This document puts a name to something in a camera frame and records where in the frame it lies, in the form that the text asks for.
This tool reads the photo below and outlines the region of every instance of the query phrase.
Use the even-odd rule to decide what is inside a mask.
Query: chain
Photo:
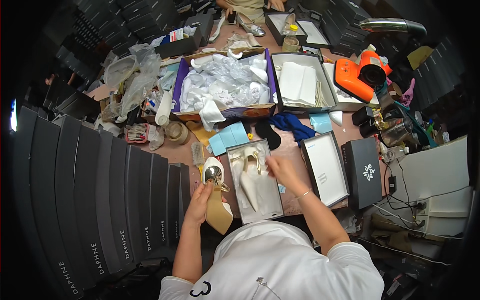
[[[263,277],[258,277],[256,282],[258,282],[258,286],[257,286],[257,289],[255,290],[255,292],[253,293],[253,296],[252,296],[252,300],[255,298],[255,295],[257,294],[257,291],[258,291],[258,288],[260,286],[264,286],[266,287],[267,289],[269,289],[279,300],[282,300],[271,288],[269,288],[269,286],[267,285],[267,282],[264,282],[264,279]]]

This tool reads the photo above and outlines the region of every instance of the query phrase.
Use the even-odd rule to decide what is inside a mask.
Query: bracelet
[[[295,199],[297,200],[300,200],[301,197],[305,196],[306,194],[310,193],[312,189],[308,189],[308,191],[305,192],[305,194],[303,194],[302,196],[299,196],[299,197],[295,197]]]

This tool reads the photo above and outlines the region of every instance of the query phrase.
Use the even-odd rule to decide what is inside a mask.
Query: shoe insole
[[[267,139],[268,146],[270,150],[277,149],[282,142],[280,135],[276,133],[272,127],[270,127],[270,123],[268,123],[268,119],[260,120],[255,124],[255,131],[257,132],[258,136],[263,139]]]
[[[205,214],[207,223],[220,234],[224,235],[233,221],[233,215],[222,202],[222,188],[217,185],[213,188],[207,200]]]

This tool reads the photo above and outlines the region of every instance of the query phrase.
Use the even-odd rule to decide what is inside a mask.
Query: silver shoe
[[[237,23],[245,29],[247,33],[251,33],[254,36],[264,36],[265,30],[263,30],[260,26],[255,24],[249,17],[241,12],[237,12]]]

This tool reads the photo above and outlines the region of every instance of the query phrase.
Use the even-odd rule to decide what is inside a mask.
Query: woman
[[[269,175],[298,198],[307,225],[322,248],[312,248],[300,229],[275,221],[245,225],[218,245],[202,275],[200,225],[211,183],[193,194],[160,300],[202,299],[380,299],[384,282],[361,245],[350,242],[337,218],[299,180],[291,161],[267,158]]]
[[[268,0],[268,9],[275,7],[278,11],[284,12],[283,3],[287,0]],[[245,14],[255,23],[265,23],[264,0],[216,0],[216,4],[225,10],[225,17],[233,11]]]

